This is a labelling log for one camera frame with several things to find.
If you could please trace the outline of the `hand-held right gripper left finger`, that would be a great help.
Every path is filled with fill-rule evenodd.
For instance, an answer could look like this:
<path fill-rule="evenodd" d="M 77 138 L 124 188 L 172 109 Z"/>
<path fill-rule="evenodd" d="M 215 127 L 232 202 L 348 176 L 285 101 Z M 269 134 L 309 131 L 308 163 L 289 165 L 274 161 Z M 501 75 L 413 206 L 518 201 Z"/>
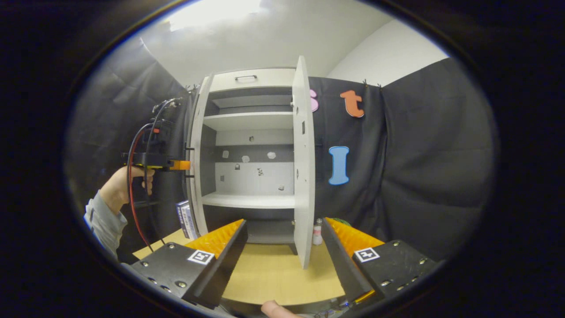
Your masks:
<path fill-rule="evenodd" d="M 247 223 L 231 222 L 187 244 L 166 243 L 132 270 L 173 297 L 214 309 L 248 241 Z"/>

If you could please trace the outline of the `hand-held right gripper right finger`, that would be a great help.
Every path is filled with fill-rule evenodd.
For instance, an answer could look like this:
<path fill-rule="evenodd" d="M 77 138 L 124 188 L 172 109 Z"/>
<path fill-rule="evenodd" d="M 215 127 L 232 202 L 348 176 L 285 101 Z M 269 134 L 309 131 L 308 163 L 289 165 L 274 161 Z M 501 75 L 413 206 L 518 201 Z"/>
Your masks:
<path fill-rule="evenodd" d="M 437 267 L 435 260 L 403 240 L 383 242 L 331 218 L 322 219 L 321 228 L 349 305 L 391 298 Z"/>

